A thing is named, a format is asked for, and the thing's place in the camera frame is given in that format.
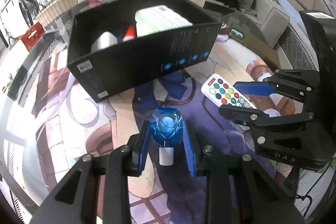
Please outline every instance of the blue glass knob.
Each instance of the blue glass knob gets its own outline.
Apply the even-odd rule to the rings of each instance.
[[[182,138],[183,119],[176,108],[157,108],[152,115],[153,138],[160,147],[174,147]]]

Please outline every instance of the remote control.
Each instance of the remote control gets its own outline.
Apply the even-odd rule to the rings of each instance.
[[[201,91],[218,107],[224,104],[256,109],[237,89],[216,73],[206,80]]]

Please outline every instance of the sticker on box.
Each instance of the sticker on box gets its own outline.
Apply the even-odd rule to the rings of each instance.
[[[78,64],[77,68],[79,69],[81,73],[83,73],[87,70],[92,69],[93,67],[92,67],[90,60],[86,60],[85,62]]]
[[[106,97],[106,96],[108,96],[108,95],[109,95],[109,94],[107,93],[106,90],[103,91],[103,92],[101,92],[101,93],[98,93],[98,94],[97,94],[97,96],[98,96],[99,99],[104,98],[104,97]]]
[[[316,12],[316,13],[307,13],[307,15],[310,15],[312,17],[315,17],[315,18],[327,18],[327,19],[336,19],[330,15],[327,15],[325,13],[322,13],[322,12]]]

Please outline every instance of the blue pillow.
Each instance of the blue pillow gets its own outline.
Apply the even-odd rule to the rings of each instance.
[[[278,3],[280,6],[287,12],[288,16],[294,20],[294,22],[300,27],[302,32],[308,37],[306,27],[302,21],[302,18],[298,11],[287,1],[287,0],[279,0]]]

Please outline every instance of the black box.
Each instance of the black box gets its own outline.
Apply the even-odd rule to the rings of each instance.
[[[91,45],[103,32],[114,33],[120,22],[135,27],[136,11],[157,5],[166,5],[193,26],[90,52]],[[207,60],[220,26],[220,22],[189,0],[113,1],[74,17],[67,66],[94,101],[99,102]]]

